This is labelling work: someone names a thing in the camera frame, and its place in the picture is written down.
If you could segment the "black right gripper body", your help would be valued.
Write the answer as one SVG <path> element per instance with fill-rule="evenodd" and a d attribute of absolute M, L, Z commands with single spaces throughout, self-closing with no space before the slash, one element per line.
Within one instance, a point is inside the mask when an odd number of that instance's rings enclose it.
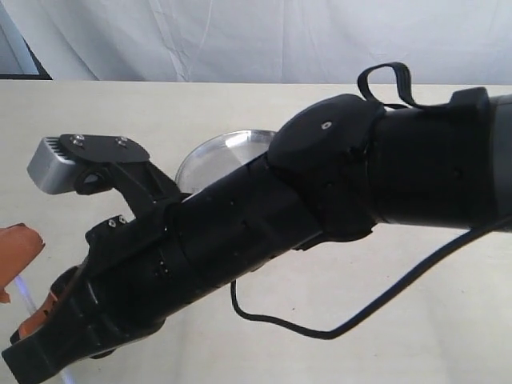
<path fill-rule="evenodd" d="M 188 261 L 178 241 L 177 203 L 101 233 L 88 232 L 90 252 L 82 272 L 96 301 L 87 306 L 83 345 L 109 352 L 147 338 L 188 304 Z"/>

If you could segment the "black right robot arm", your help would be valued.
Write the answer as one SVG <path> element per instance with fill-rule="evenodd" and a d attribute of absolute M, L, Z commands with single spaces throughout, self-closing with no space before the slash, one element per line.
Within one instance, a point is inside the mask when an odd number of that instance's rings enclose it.
<path fill-rule="evenodd" d="M 88 255 L 56 281 L 44 322 L 12 336 L 2 357 L 18 382 L 44 382 L 146 338 L 288 250 L 355 241 L 379 223 L 466 230 L 342 326 L 294 328 L 332 339 L 440 258 L 510 230 L 511 98 L 482 87 L 438 106 L 341 94 L 294 116 L 265 153 L 195 194 L 181 192 L 139 144 L 115 136 L 45 138 L 30 176 L 48 194 L 118 190 L 134 219 L 89 230 Z"/>

